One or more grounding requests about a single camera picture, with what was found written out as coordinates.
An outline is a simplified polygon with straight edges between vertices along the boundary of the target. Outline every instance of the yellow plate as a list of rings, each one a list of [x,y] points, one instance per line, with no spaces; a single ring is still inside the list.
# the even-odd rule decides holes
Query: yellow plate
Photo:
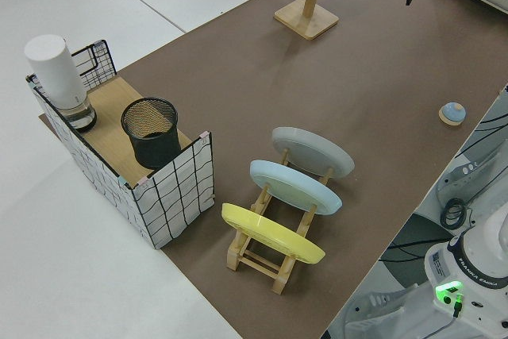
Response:
[[[245,208],[224,203],[222,218],[254,240],[307,264],[316,264],[325,256],[321,248],[306,238]]]

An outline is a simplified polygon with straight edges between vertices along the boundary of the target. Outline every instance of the black mesh pencil cup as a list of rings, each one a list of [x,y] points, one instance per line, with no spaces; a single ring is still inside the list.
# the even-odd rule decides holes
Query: black mesh pencil cup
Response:
[[[141,98],[125,108],[121,127],[140,165],[158,170],[180,154],[177,122],[175,107],[162,98]]]

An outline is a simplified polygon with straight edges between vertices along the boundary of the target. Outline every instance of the wooden mug stand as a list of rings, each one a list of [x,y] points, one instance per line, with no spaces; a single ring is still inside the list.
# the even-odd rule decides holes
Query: wooden mug stand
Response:
[[[288,165],[288,149],[283,151],[283,158],[281,164],[284,166]],[[333,175],[333,169],[330,168],[328,172],[319,179],[319,182],[323,185],[328,183],[329,178]],[[265,210],[270,203],[271,195],[268,194],[268,186],[265,186],[258,196],[256,202],[251,205],[250,210],[256,214],[263,216]],[[307,235],[309,231],[310,223],[314,218],[317,207],[312,206],[310,210],[303,214],[302,220],[296,231],[302,237]],[[296,259],[293,256],[285,256],[281,265],[272,263],[270,260],[250,251],[247,249],[250,243],[251,237],[237,229],[237,233],[233,242],[228,248],[227,266],[231,270],[236,271],[240,262],[256,269],[258,272],[262,272],[265,275],[274,279],[271,290],[276,294],[281,294],[283,288],[291,275]]]
[[[339,18],[316,4],[317,0],[295,0],[275,12],[274,18],[307,40],[332,28]]]

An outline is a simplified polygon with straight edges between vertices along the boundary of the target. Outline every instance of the green light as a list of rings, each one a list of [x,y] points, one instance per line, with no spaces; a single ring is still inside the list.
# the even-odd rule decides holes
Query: green light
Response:
[[[443,298],[448,293],[454,293],[462,288],[462,283],[460,281],[452,281],[439,286],[436,286],[436,296],[437,298],[443,302]]]

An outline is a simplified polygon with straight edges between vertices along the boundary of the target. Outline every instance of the white cylindrical container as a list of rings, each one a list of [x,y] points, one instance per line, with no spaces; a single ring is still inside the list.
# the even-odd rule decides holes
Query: white cylindrical container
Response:
[[[78,131],[91,128],[96,115],[65,40],[57,35],[34,37],[25,56],[54,107]]]

